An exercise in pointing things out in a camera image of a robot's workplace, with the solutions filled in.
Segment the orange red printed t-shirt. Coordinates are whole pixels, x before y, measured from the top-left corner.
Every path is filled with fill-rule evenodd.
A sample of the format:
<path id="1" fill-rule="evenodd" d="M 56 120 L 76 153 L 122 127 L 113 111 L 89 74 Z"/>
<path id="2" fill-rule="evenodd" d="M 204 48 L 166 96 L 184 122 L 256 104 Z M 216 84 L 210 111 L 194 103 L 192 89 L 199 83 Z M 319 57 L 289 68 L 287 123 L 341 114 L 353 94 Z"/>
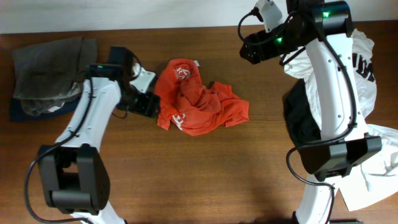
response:
<path id="1" fill-rule="evenodd" d="M 190 59 L 170 60 L 155 94 L 160 98 L 157 125 L 165 130 L 174 124 L 190 136 L 199 136 L 249 120 L 249 102 L 235 95 L 230 85 L 214 82 L 207 88 L 198 63 Z"/>

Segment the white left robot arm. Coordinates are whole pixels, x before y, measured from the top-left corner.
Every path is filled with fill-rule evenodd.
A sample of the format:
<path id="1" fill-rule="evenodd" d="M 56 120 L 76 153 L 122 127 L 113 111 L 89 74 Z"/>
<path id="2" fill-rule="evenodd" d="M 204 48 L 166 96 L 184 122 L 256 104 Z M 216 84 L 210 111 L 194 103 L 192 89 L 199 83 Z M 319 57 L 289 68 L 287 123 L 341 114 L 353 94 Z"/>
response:
<path id="1" fill-rule="evenodd" d="M 39 168 L 44 199 L 69 217 L 66 222 L 125 223 L 109 201 L 110 178 L 100 147 L 114 109 L 153 118 L 159 97 L 151 90 L 154 72 L 125 47 L 111 47 L 107 63 L 85 70 L 83 93 L 64 132 L 41 146 L 32 165 Z"/>

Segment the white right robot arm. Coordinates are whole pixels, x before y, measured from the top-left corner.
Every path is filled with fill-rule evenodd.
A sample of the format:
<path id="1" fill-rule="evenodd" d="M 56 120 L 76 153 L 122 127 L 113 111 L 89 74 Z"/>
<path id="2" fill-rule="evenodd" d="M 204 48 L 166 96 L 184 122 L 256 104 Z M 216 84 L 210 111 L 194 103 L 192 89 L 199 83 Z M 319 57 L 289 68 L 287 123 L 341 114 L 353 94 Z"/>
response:
<path id="1" fill-rule="evenodd" d="M 274 57 L 286 64 L 306 52 L 315 74 L 321 138 L 295 147 L 307 172 L 303 199 L 292 223 L 329 223 L 336 191 L 361 164 L 382 149 L 361 113 L 353 72 L 353 21 L 345 1 L 287 1 L 283 15 L 274 1 L 251 10 L 264 29 L 242 37 L 240 55 L 257 64 Z"/>

